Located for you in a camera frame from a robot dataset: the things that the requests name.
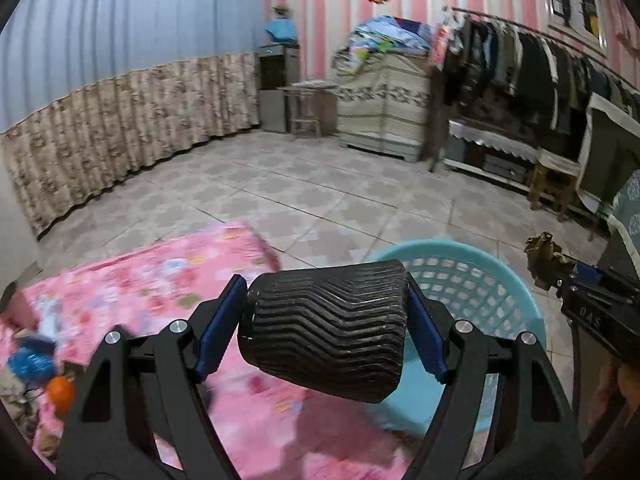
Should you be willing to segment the framed wall picture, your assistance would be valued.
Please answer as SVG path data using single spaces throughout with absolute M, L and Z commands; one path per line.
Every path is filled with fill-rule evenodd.
M 548 0 L 547 6 L 552 30 L 597 54 L 608 53 L 599 0 Z

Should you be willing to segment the blue crinkled plastic wrapper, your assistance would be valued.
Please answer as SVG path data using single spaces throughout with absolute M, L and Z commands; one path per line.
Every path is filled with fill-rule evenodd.
M 42 387 L 58 374 L 54 354 L 55 342 L 48 338 L 18 338 L 17 348 L 8 359 L 9 368 L 26 386 Z

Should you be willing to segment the small wooden side table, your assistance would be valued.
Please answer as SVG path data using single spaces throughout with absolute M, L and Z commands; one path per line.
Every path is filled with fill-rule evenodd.
M 311 133 L 322 138 L 324 101 L 334 96 L 338 84 L 332 80 L 311 79 L 279 87 L 288 111 L 288 133 L 293 138 Z

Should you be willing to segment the orange mandarin fruit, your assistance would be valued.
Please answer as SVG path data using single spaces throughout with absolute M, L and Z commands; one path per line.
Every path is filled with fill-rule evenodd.
M 64 419 L 75 401 L 75 383 L 65 376 L 56 376 L 48 382 L 46 393 L 53 405 L 55 416 Z

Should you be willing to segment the floral beige curtain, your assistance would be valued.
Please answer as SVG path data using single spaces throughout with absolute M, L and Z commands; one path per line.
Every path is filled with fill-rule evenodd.
M 87 84 L 1 136 L 32 232 L 130 174 L 258 123 L 253 52 L 190 58 Z

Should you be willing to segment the wooden stool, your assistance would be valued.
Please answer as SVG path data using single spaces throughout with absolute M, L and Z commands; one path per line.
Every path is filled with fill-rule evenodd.
M 528 200 L 531 210 L 542 207 L 542 194 L 550 194 L 554 198 L 554 206 L 558 210 L 559 222 L 567 220 L 567 208 L 572 200 L 580 174 L 578 162 L 554 154 L 542 148 L 537 152 L 536 165 L 530 180 Z

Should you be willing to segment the brown paper trash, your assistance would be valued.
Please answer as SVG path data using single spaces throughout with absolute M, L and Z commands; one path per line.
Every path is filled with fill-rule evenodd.
M 535 285 L 546 292 L 575 272 L 576 260 L 564 254 L 562 247 L 548 231 L 529 237 L 524 252 L 527 269 Z

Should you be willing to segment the pile of folded clothes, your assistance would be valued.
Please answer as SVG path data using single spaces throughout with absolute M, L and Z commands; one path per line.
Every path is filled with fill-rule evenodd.
M 383 15 L 357 25 L 334 53 L 332 68 L 339 74 L 356 74 L 371 55 L 389 50 L 428 52 L 434 27 L 422 22 Z

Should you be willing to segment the clothes rack with garments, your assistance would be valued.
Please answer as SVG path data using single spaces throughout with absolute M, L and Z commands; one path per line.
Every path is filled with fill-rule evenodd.
M 604 216 L 639 171 L 639 91 L 517 22 L 448 8 L 436 30 L 440 159 L 529 192 L 542 148 L 578 162 L 570 201 Z

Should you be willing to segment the grey water dispenser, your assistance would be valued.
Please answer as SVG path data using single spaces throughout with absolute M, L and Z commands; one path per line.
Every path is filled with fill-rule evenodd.
M 262 130 L 288 132 L 284 88 L 300 79 L 299 45 L 266 44 L 258 49 L 258 112 Z

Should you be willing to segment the blue bag on dispenser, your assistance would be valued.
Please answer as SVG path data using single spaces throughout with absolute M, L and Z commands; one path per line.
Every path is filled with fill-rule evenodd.
M 265 26 L 265 32 L 274 44 L 297 44 L 298 33 L 290 18 L 273 18 Z

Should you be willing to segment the black ribbed plastic cup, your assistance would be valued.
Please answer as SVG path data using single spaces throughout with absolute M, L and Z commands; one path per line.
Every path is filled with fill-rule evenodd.
M 248 289 L 239 349 L 286 382 L 380 403 L 400 382 L 407 299 L 397 260 L 265 273 Z

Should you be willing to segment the light blue plastic basket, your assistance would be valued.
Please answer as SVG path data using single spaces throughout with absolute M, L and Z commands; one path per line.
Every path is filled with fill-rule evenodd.
M 526 284 L 505 263 L 453 240 L 412 240 L 387 248 L 370 262 L 397 259 L 424 296 L 441 302 L 456 320 L 467 320 L 489 336 L 514 339 L 531 332 L 547 342 L 544 317 Z M 397 389 L 369 413 L 383 428 L 413 437 L 426 433 L 444 386 L 428 374 L 410 337 Z

